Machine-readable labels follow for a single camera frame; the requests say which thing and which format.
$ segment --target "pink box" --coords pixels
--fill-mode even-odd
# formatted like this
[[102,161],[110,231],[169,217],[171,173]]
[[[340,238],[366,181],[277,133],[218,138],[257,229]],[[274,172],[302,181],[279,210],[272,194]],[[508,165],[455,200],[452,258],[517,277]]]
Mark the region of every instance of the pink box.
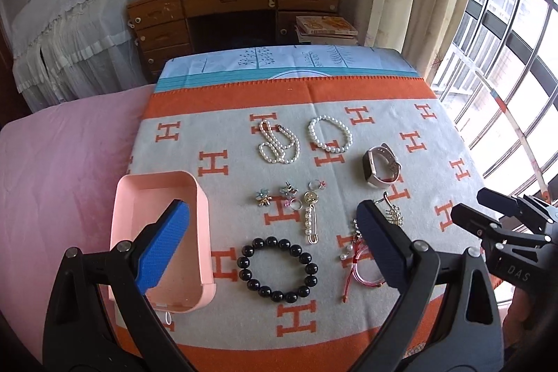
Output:
[[184,171],[125,175],[118,182],[112,216],[111,248],[133,240],[159,219],[174,199],[190,208],[190,224],[157,287],[146,296],[154,309],[190,312],[215,296],[209,240],[208,199],[192,174]]

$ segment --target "black bead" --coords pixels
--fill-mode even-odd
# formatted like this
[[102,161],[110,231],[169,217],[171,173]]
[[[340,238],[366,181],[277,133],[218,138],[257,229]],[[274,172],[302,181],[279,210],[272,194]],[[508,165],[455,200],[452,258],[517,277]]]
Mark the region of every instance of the black bead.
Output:
[[246,257],[252,257],[254,255],[254,247],[252,245],[243,246],[242,255],[245,255]]
[[279,249],[281,249],[281,251],[288,251],[289,249],[291,249],[291,242],[288,241],[286,238],[279,240]]
[[246,283],[246,287],[248,288],[248,290],[252,290],[252,291],[256,291],[259,289],[259,280],[257,279],[250,279],[247,283]]
[[250,261],[247,257],[242,256],[238,258],[236,265],[238,265],[238,268],[248,268],[250,266]]
[[238,277],[242,280],[250,280],[252,279],[252,272],[248,268],[246,268],[238,273]]
[[310,294],[310,289],[308,288],[308,286],[300,286],[299,289],[297,290],[297,293],[299,294],[299,297],[306,298]]
[[266,246],[276,247],[277,246],[277,238],[275,237],[267,237],[266,238]]
[[271,301],[275,301],[276,303],[283,301],[283,292],[280,290],[273,291],[271,293]]
[[299,255],[299,262],[303,265],[310,263],[312,262],[312,256],[309,252],[303,252],[301,255]]
[[254,238],[252,240],[252,246],[256,249],[262,249],[266,245],[266,242],[263,241],[263,238]]
[[289,252],[293,257],[298,257],[302,254],[302,248],[300,245],[291,246],[291,251]]
[[308,287],[313,287],[317,284],[317,277],[310,275],[310,276],[306,276],[304,278],[304,283],[308,286]]
[[296,303],[296,300],[298,300],[299,296],[296,294],[295,291],[288,291],[285,294],[285,301],[288,303]]
[[306,274],[316,274],[317,265],[315,263],[309,263],[304,267],[304,271],[306,272]]
[[261,286],[258,290],[258,295],[262,298],[268,298],[271,296],[271,287]]

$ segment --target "red string bracelet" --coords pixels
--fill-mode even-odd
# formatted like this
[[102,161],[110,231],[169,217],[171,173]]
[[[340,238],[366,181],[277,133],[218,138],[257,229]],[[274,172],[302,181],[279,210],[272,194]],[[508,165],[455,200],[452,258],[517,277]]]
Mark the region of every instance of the red string bracelet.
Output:
[[363,240],[358,240],[354,243],[354,256],[353,262],[351,264],[351,270],[349,276],[347,277],[347,282],[345,283],[345,292],[343,293],[343,302],[346,303],[347,299],[349,298],[349,284],[351,281],[351,277],[353,277],[357,282],[361,283],[363,286],[367,287],[381,287],[386,280],[384,278],[375,280],[375,281],[368,281],[364,279],[358,272],[358,261],[363,254],[368,252],[368,247],[364,244]]

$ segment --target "stack of books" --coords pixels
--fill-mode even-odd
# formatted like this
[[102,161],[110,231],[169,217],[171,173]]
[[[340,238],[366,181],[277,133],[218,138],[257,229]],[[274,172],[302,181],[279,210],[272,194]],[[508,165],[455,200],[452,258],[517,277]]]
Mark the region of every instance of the stack of books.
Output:
[[357,46],[358,31],[340,16],[297,16],[299,43]]

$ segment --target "screw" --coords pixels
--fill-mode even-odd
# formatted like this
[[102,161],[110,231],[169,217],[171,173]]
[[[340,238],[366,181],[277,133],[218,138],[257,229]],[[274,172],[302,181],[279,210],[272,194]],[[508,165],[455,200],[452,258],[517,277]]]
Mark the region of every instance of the screw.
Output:
[[77,255],[77,248],[72,246],[71,248],[66,249],[66,257],[71,259],[72,257],[76,257]]
[[130,251],[130,248],[132,248],[132,243],[128,240],[121,241],[116,245],[116,249],[118,249],[120,252]]
[[481,256],[481,250],[475,246],[471,246],[469,248],[467,248],[467,253],[471,256],[471,257],[480,257]]
[[423,240],[417,240],[413,242],[413,247],[420,252],[425,252],[428,251],[428,243],[426,243],[426,241]]

